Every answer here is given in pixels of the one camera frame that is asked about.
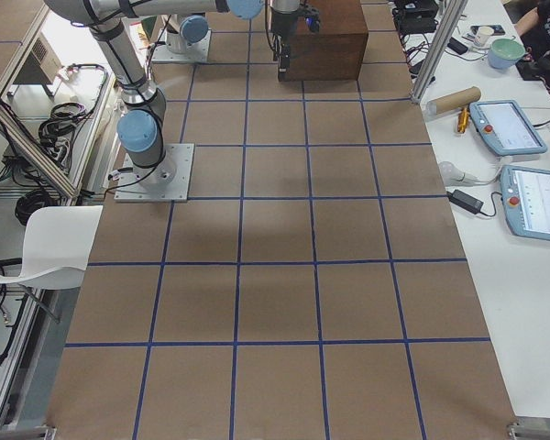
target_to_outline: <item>power adapter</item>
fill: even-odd
[[[451,204],[460,206],[473,215],[480,213],[480,209],[483,207],[483,202],[481,200],[476,199],[472,195],[468,195],[466,192],[454,190],[454,192],[447,192],[446,194],[448,194],[448,200]]]

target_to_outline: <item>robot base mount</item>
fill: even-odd
[[[175,177],[167,185],[160,186],[157,191],[146,189],[139,183],[134,183],[137,176],[128,172],[121,174],[118,185],[127,185],[126,188],[119,188],[115,191],[117,202],[187,202],[190,190],[190,179],[192,176],[194,144],[166,144],[166,154],[177,165]],[[132,160],[126,154],[123,167],[132,167]]]

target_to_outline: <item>touchscreen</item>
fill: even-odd
[[[525,230],[550,234],[550,174],[515,170]]]
[[[540,143],[510,103],[482,104],[480,110],[497,135],[503,149],[535,149]]]

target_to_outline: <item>chair backrest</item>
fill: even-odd
[[[68,275],[71,278],[78,278],[79,275],[79,278],[74,282],[76,286],[69,287],[79,287],[101,213],[102,206],[49,206],[35,211],[27,223],[20,277],[42,272],[45,278],[46,271],[53,272],[56,268],[71,269]],[[78,271],[80,273],[74,276],[73,273]],[[53,273],[51,278],[55,280],[62,276],[63,273]],[[44,284],[37,285],[35,282],[23,284],[45,289],[55,288]]]

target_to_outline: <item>cardboard tube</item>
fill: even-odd
[[[460,92],[447,94],[441,98],[428,101],[428,113],[430,115],[439,115],[449,110],[464,107],[480,99],[480,89],[470,87]]]

